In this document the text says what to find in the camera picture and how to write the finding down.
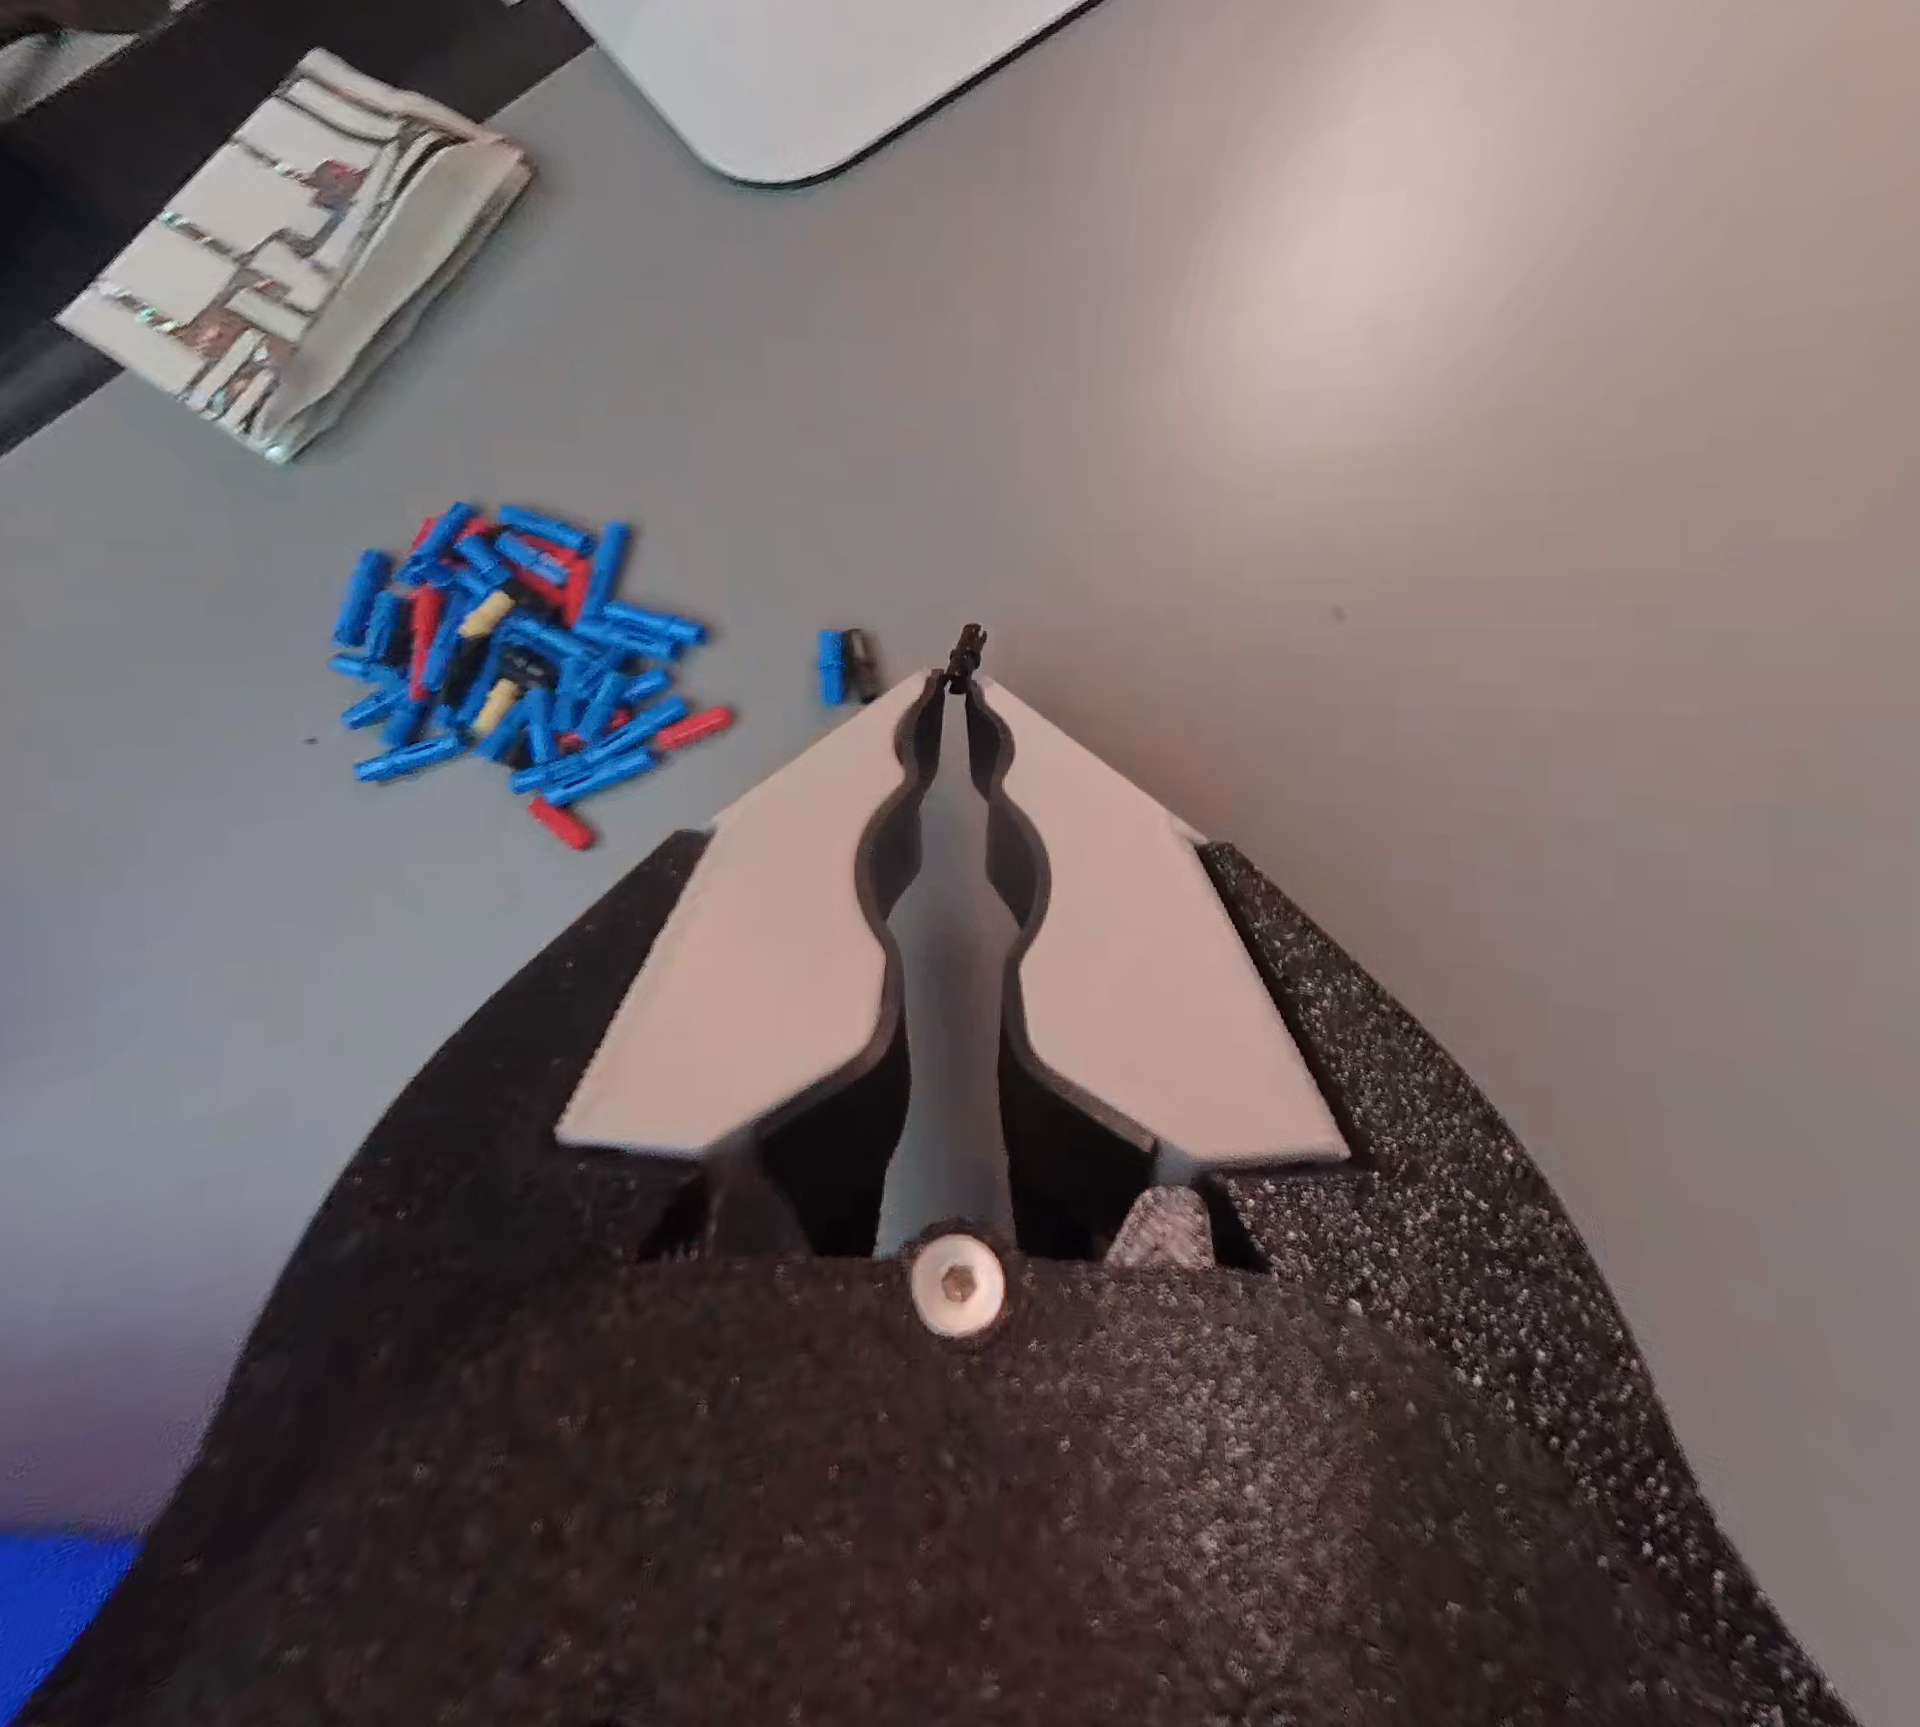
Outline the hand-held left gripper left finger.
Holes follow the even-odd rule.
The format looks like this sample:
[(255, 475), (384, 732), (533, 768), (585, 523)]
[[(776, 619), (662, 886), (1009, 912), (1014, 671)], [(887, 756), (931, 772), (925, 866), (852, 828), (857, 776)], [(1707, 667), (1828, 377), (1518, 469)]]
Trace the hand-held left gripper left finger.
[(947, 687), (918, 675), (724, 808), (554, 1140), (745, 1188), (817, 1256), (877, 1252), (911, 1100), (890, 916), (923, 866)]

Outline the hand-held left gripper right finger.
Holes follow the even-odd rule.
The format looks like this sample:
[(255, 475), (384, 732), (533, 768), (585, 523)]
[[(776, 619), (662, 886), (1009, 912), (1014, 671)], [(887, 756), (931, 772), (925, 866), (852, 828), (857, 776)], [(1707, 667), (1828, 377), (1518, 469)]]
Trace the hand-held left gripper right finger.
[(1104, 1256), (1137, 1200), (1188, 1192), (1250, 1256), (1226, 1182), (1344, 1170), (1349, 1134), (1230, 904), (1208, 840), (1005, 685), (964, 695), (986, 872), (1016, 926), (999, 1032), (1014, 1236)]

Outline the grey desk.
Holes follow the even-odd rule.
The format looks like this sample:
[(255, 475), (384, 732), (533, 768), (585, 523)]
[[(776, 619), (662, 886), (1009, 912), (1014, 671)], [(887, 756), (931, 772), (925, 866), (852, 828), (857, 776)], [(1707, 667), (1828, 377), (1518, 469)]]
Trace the grey desk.
[[(1242, 848), (1586, 1234), (1724, 1526), (1916, 1724), (1916, 0), (1110, 0), (752, 195), (604, 59), (336, 435), (5, 457), (5, 1520), (170, 1496), (336, 1172), (811, 647), (988, 667)], [(574, 856), (359, 788), (452, 501), (637, 525), (741, 726)]]

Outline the pile of blue red pins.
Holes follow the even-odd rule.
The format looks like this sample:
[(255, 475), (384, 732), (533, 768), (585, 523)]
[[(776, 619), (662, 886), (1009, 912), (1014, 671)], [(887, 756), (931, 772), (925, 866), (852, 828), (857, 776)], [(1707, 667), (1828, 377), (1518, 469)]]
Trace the pile of blue red pins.
[(738, 724), (684, 683), (709, 629), (625, 597), (635, 549), (621, 521), (462, 501), (400, 551), (360, 553), (328, 655), (357, 687), (343, 730), (373, 746), (352, 782), (396, 788), (472, 764), (549, 840), (593, 850), (596, 802)]

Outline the folded shiny sticker sheet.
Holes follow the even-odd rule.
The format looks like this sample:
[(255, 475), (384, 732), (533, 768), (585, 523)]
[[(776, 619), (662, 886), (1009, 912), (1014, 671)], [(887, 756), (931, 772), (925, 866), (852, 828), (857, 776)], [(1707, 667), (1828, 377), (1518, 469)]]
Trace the folded shiny sticker sheet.
[(533, 181), (516, 143), (315, 51), (56, 323), (286, 467)]

